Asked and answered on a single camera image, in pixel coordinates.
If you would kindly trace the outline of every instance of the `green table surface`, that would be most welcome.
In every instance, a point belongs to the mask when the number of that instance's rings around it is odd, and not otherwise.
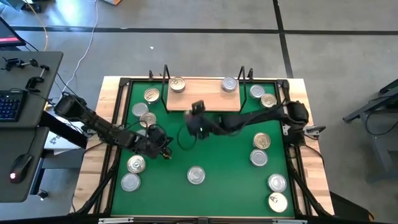
[[[273,84],[260,84],[266,93],[275,94]],[[161,83],[134,82],[127,123],[138,121],[131,110],[138,102],[145,102],[144,91],[148,88],[161,89]],[[241,102],[244,99],[243,85],[240,86]],[[261,109],[259,101],[250,98],[243,113]],[[166,113],[161,102],[149,105],[149,111],[157,117],[167,135],[175,138],[169,147],[173,151],[172,159],[165,160],[161,155],[157,159],[146,159],[146,168],[139,174],[141,186],[134,192],[121,188],[121,179],[127,170],[127,160],[132,152],[123,150],[114,192],[112,215],[129,216],[181,216],[181,217],[293,217],[292,194],[285,152],[282,144],[282,131],[278,121],[247,126],[235,136],[215,136],[198,140],[190,151],[182,150],[177,144],[177,132],[184,123],[183,111]],[[133,131],[142,129],[138,124]],[[254,167],[250,162],[253,150],[252,140],[256,133],[264,132],[271,137],[271,146],[266,149],[268,163],[263,167]],[[193,138],[183,128],[181,144],[189,147]],[[200,185],[193,185],[187,179],[192,166],[201,166],[206,173]],[[269,208],[268,196],[272,193],[267,178],[272,174],[282,174],[287,181],[283,194],[287,197],[288,207],[282,213]]]

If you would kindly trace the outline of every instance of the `wooden table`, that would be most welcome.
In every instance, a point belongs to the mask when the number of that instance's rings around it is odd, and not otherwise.
[[[111,122],[112,120],[120,78],[123,77],[104,77],[101,92],[99,94],[96,112],[99,116],[103,117],[109,122]],[[184,78],[189,79],[189,78],[198,78],[198,77],[184,77]],[[290,83],[291,100],[292,101],[298,100],[301,103],[304,103],[305,107],[307,108],[310,114],[310,121],[308,122],[308,125],[313,125],[312,114],[311,114],[310,104],[308,102],[308,96],[307,96],[307,91],[305,89],[304,80],[294,78],[294,79],[288,79],[288,81]],[[127,88],[124,88],[117,124],[121,124],[126,95],[127,95]],[[319,145],[317,141],[306,137],[306,142],[309,146],[319,151]],[[89,139],[87,148],[94,146],[95,144],[98,143],[99,143],[98,138],[94,136]],[[105,148],[106,145],[103,144],[91,150],[90,152],[87,152],[84,156],[83,163],[80,169],[79,179],[75,190],[75,196],[73,199],[73,203],[77,210],[81,208],[81,206],[83,206],[83,204],[88,200],[88,198],[94,192],[95,188],[98,186],[98,183],[100,181],[101,169],[104,161]],[[116,152],[116,147],[114,147],[112,150],[111,158],[109,160],[109,167],[111,167],[115,152]],[[303,168],[308,188],[311,190],[312,194],[315,196],[318,202],[323,206],[323,208],[330,214],[334,214],[333,206],[331,204],[328,182],[326,181],[325,170],[322,164],[322,159],[319,157],[319,155],[317,155],[315,152],[313,152],[311,149],[307,147],[301,147],[301,156],[302,156]],[[296,184],[296,189],[297,189],[299,207],[301,211],[305,213],[303,195],[297,184]],[[109,183],[103,192],[103,199],[100,211],[103,211],[106,206],[108,193],[109,193]]]

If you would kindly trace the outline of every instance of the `concrete floor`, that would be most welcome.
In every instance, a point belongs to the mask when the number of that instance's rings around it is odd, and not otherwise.
[[[285,29],[398,30],[394,0],[279,0]],[[271,0],[194,1],[123,0],[118,6],[98,3],[98,27],[276,29]],[[95,19],[89,1],[51,2],[41,18],[48,26],[88,26]],[[5,8],[2,17],[12,26],[38,26],[29,13]],[[18,32],[38,49],[43,32]],[[61,76],[68,80],[84,54],[90,33],[51,32],[49,50],[65,56]],[[361,205],[376,221],[397,223],[398,180],[368,184],[374,156],[363,125],[342,122],[375,92],[397,78],[398,36],[287,35],[295,78],[304,78],[312,115],[327,129],[320,138],[331,191]],[[172,75],[236,75],[252,67],[256,77],[286,77],[278,34],[148,34],[96,33],[87,58],[71,88],[94,108],[105,75],[147,75],[168,64]],[[53,88],[51,96],[59,90]],[[1,204],[0,219],[63,215],[69,212],[77,173],[51,170],[43,185],[53,197],[44,202]],[[21,208],[35,207],[35,210]]]

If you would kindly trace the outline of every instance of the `silver can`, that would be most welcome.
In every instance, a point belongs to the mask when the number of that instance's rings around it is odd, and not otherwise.
[[[145,159],[140,155],[132,156],[127,161],[127,170],[133,174],[142,172],[146,167]]]
[[[268,156],[263,150],[255,149],[250,153],[250,161],[256,167],[261,167],[267,164]]]
[[[281,193],[272,193],[268,198],[270,208],[277,213],[282,213],[287,208],[287,199]]]
[[[142,127],[146,128],[153,124],[156,124],[156,115],[154,113],[148,112],[143,114],[139,118],[139,120],[141,121],[139,124],[141,124]]]
[[[149,88],[144,92],[144,99],[149,103],[156,103],[160,99],[160,92],[156,88]]]
[[[201,184],[205,180],[205,176],[205,170],[200,166],[191,167],[187,174],[188,181],[195,185]]]
[[[238,81],[233,77],[226,77],[221,83],[221,88],[227,93],[232,93],[233,91],[235,91],[237,86]]]
[[[268,177],[268,186],[273,192],[281,193],[286,190],[287,182],[284,176],[272,174]]]
[[[175,93],[182,93],[185,90],[185,80],[182,77],[174,77],[170,81],[170,87]]]
[[[148,111],[148,106],[145,103],[136,103],[134,106],[132,106],[132,113],[138,118],[145,113],[148,113]]]
[[[257,133],[253,139],[253,146],[258,149],[268,149],[271,145],[271,138],[266,133]]]
[[[128,173],[122,178],[122,189],[127,192],[133,192],[141,185],[141,179],[137,174]]]
[[[265,93],[261,96],[261,105],[265,108],[271,108],[276,105],[276,97],[272,94]]]
[[[260,85],[253,85],[252,87],[250,87],[250,96],[253,99],[260,99],[265,93],[266,91]]]

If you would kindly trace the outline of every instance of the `keyboard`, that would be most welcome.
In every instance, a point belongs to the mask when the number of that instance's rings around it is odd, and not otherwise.
[[[26,94],[22,90],[0,90],[0,122],[18,121]]]

